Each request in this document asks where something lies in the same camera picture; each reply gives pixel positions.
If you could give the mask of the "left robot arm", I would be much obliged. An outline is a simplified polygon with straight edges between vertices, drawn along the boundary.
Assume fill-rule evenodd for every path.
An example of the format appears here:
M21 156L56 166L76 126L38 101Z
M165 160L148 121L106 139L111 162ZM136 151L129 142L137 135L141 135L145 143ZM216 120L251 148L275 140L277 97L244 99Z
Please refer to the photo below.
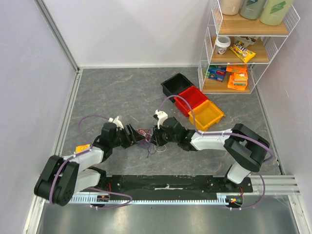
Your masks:
M107 180L92 166L107 160L114 148L126 149L144 139L130 124L122 127L107 122L86 150L65 157L49 157L35 184L34 194L52 204L65 206L73 194L88 187L101 192L105 190Z

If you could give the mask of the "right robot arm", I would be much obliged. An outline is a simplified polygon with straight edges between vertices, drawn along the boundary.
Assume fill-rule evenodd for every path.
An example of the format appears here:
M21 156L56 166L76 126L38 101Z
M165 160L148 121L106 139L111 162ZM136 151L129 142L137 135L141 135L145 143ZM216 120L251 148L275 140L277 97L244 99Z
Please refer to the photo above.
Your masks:
M217 132L185 129L175 117L153 117L151 143L164 146L176 143L184 151L222 150L235 160L223 178L223 186L229 192L236 191L246 176L259 172L267 153L272 154L269 142L246 127L236 124L233 128Z

